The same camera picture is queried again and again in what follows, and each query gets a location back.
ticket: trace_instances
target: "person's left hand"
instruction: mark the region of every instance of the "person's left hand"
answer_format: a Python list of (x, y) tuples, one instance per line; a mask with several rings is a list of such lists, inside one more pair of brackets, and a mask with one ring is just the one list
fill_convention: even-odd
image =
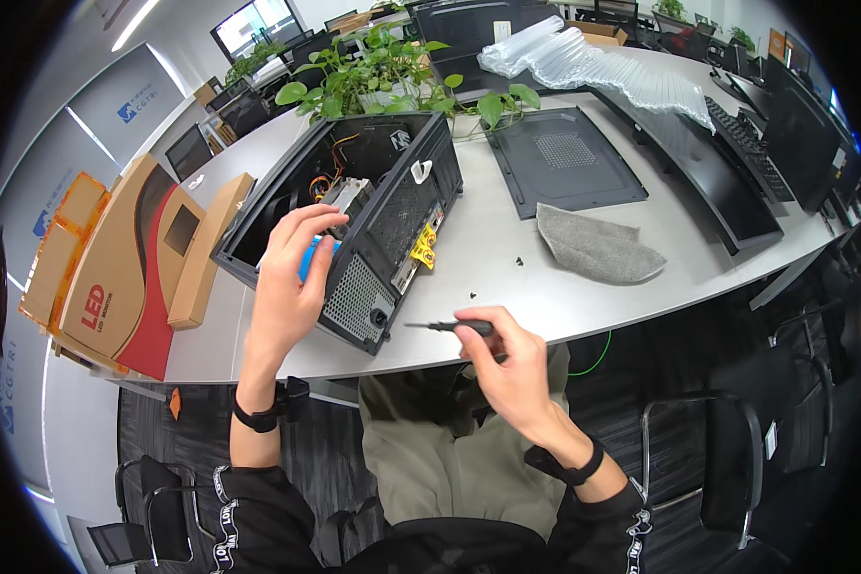
[(285, 215), (272, 230), (259, 269), (252, 326), (246, 355), (275, 371), (301, 339), (316, 326), (325, 298), (334, 239), (326, 235), (312, 256), (307, 281), (298, 274), (313, 236), (347, 222), (338, 208), (317, 203)]

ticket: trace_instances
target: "black wristband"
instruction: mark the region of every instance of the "black wristband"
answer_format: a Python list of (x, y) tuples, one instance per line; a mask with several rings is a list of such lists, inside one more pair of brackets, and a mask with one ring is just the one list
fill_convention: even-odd
[(590, 440), (593, 442), (593, 455), (590, 457), (589, 462), (580, 468), (564, 468), (555, 460), (552, 453), (541, 446), (534, 446), (526, 451), (526, 454), (523, 455), (523, 461), (549, 476), (558, 478), (564, 484), (572, 487), (579, 486), (593, 476), (593, 473), (597, 471), (599, 465), (602, 463), (604, 454), (602, 444), (595, 439)]
[(246, 413), (240, 407), (240, 404), (236, 401), (236, 393), (233, 393), (233, 414), (236, 415), (236, 418), (240, 420), (242, 424), (245, 424), (255, 432), (270, 432), (277, 428), (277, 417), (282, 414), (283, 404), (280, 399), (282, 395), (282, 391), (284, 393), (287, 390), (280, 383), (275, 383), (275, 403), (264, 410), (264, 412), (253, 412), (252, 414)]

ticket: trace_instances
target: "white label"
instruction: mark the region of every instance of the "white label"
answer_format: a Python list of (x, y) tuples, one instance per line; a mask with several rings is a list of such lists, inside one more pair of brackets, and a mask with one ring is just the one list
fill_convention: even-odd
[(506, 40), (510, 37), (510, 21), (495, 20), (494, 21), (494, 41)]
[(772, 420), (769, 431), (766, 432), (766, 460), (771, 460), (778, 448), (778, 425)]
[(839, 148), (836, 150), (836, 157), (833, 158), (833, 167), (842, 169), (842, 162), (845, 161), (845, 150)]

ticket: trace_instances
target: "black sleeve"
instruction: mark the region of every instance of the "black sleeve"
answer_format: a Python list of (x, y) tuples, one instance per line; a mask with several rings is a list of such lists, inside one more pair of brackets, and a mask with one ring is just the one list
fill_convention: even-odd
[(309, 548), (316, 522), (280, 466), (218, 466), (214, 486), (224, 507), (214, 545), (218, 572), (320, 570)]
[(568, 487), (549, 537), (549, 554), (559, 572), (639, 572), (651, 509), (634, 480), (610, 499), (584, 504)]

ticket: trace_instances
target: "towel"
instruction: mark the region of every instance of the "towel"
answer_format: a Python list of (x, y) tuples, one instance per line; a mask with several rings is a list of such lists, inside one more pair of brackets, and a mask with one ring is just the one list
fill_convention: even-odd
[(539, 203), (536, 223), (560, 265), (583, 276), (637, 283), (659, 273), (663, 255), (638, 242), (639, 228), (594, 220)]

